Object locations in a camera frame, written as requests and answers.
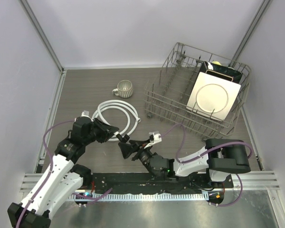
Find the black T-shaped hose connector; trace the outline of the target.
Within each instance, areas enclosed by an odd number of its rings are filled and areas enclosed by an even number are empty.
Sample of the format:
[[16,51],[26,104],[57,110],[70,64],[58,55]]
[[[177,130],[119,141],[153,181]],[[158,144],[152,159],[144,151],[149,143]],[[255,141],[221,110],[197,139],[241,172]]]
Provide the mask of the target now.
[[116,135],[116,138],[121,142],[121,143],[127,143],[128,141],[129,141],[129,139],[130,139],[130,137],[127,135],[127,134],[125,134],[124,136],[122,136],[121,134],[117,134]]

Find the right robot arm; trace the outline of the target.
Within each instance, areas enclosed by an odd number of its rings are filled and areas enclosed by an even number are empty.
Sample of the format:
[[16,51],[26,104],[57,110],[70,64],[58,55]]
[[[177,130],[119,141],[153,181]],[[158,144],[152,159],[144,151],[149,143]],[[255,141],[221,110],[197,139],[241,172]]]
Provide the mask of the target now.
[[118,146],[124,159],[133,155],[132,160],[140,160],[142,165],[157,180],[168,182],[173,178],[185,178],[192,173],[206,169],[205,182],[209,187],[217,187],[230,174],[251,171],[249,158],[252,146],[240,140],[208,139],[205,146],[185,157],[177,154],[174,159],[164,158],[152,153],[151,148],[162,142],[162,138],[150,137],[145,141],[130,140],[119,142]]

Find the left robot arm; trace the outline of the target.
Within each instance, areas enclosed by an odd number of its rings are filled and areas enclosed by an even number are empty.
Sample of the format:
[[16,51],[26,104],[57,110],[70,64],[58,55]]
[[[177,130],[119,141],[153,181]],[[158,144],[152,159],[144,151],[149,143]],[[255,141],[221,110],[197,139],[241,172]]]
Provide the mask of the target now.
[[42,177],[21,201],[11,203],[7,212],[14,228],[48,228],[51,220],[69,196],[77,189],[88,189],[91,170],[78,165],[86,146],[104,143],[119,129],[88,116],[76,118],[67,138],[62,140]]

